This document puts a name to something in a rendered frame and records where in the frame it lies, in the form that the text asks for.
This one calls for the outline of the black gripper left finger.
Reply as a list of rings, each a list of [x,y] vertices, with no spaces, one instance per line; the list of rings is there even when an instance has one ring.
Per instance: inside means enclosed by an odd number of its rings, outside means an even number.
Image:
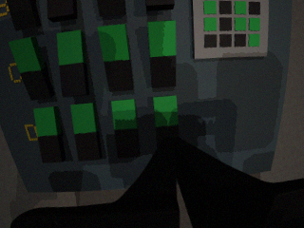
[[[163,138],[140,177],[117,201],[27,210],[10,228],[180,228],[176,155]]]

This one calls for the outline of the dark grey switch panel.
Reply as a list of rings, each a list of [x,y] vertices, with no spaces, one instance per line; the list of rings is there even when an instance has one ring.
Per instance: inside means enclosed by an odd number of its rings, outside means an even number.
[[[0,0],[0,126],[28,193],[129,189],[163,138],[271,171],[292,0]]]

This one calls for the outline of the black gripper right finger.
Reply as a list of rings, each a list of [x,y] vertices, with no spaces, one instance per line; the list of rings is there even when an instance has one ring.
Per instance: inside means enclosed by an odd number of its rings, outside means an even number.
[[[172,137],[191,228],[284,228],[304,220],[304,178],[265,182]]]

